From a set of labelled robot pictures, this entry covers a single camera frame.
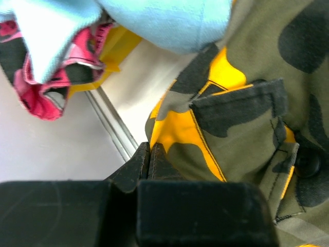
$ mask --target pink and black fabric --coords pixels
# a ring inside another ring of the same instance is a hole
[[[14,21],[0,23],[0,65],[20,101],[30,114],[42,120],[63,115],[71,85],[96,81],[104,71],[98,57],[112,24],[84,28],[68,47],[63,62],[50,81],[39,84],[33,78],[29,53]]]

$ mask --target folded cloth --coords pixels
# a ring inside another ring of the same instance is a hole
[[[41,84],[57,70],[78,31],[95,23],[101,13],[95,0],[0,0],[0,22],[17,22],[34,78]]]
[[[120,25],[178,54],[219,40],[232,0],[97,0]]]
[[[101,76],[104,65],[98,56],[111,27],[99,25],[95,35],[89,27],[79,31],[55,74],[47,83],[39,84],[17,24],[0,23],[0,65],[30,114],[56,120],[63,115],[71,85],[90,83]]]

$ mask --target light blue fabric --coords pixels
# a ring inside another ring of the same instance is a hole
[[[95,0],[0,0],[0,11],[0,20],[16,19],[38,83],[51,78],[76,33],[102,13]]]
[[[96,22],[102,7],[146,40],[186,54],[223,36],[231,4],[232,0],[0,0],[0,22],[16,19],[34,78],[45,83],[74,35]]]
[[[178,54],[219,40],[232,0],[97,0],[119,24]]]

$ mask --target camouflage fabric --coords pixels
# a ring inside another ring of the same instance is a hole
[[[329,1],[238,0],[150,114],[188,180],[257,184],[282,246],[329,246]]]

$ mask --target black button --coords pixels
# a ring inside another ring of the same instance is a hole
[[[321,167],[321,155],[317,150],[300,148],[295,162],[295,174],[300,178],[314,176]]]

